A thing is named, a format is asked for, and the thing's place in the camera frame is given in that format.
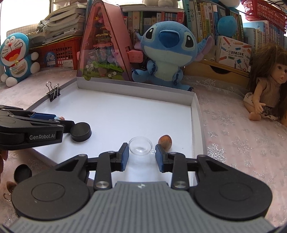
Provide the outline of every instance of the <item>blue round sticker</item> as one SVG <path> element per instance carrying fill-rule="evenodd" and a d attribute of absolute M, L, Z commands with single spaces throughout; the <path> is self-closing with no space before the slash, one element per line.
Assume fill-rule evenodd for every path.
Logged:
<path fill-rule="evenodd" d="M 56 54 L 53 52 L 47 52 L 44 57 L 44 63 L 46 64 L 46 67 L 55 67 L 56 60 Z"/>

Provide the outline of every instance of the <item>doll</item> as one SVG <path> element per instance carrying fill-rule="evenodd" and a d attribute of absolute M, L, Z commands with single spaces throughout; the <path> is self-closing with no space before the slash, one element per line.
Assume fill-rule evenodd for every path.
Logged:
<path fill-rule="evenodd" d="M 285 115 L 281 101 L 286 96 L 287 51 L 268 43 L 254 52 L 248 88 L 243 103 L 250 112 L 249 120 L 282 119 Z"/>

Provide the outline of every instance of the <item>stitch's nose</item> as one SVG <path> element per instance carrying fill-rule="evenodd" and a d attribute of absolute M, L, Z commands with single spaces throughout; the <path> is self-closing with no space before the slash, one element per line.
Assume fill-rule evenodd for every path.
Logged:
<path fill-rule="evenodd" d="M 161 31 L 159 40 L 166 48 L 174 47 L 179 42 L 179 34 L 174 31 Z"/>

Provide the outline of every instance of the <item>wooden drawer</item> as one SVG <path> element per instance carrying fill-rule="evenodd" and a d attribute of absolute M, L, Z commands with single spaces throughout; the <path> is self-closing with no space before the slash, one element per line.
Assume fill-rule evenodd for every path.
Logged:
<path fill-rule="evenodd" d="M 185 67 L 185 75 L 198 76 L 233 83 L 247 87 L 248 73 L 213 61 L 202 60 Z"/>

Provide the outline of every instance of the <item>brown egg-shaped object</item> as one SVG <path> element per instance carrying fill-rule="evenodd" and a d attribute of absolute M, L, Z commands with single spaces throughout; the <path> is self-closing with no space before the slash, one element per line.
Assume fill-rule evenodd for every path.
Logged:
<path fill-rule="evenodd" d="M 163 135 L 158 140 L 158 144 L 160 144 L 165 151 L 168 151 L 172 146 L 172 140 L 169 135 Z"/>
<path fill-rule="evenodd" d="M 6 187 L 7 187 L 7 190 L 9 191 L 9 193 L 12 193 L 13 192 L 13 189 L 16 187 L 16 183 L 12 182 L 12 181 L 7 181 L 6 182 Z"/>

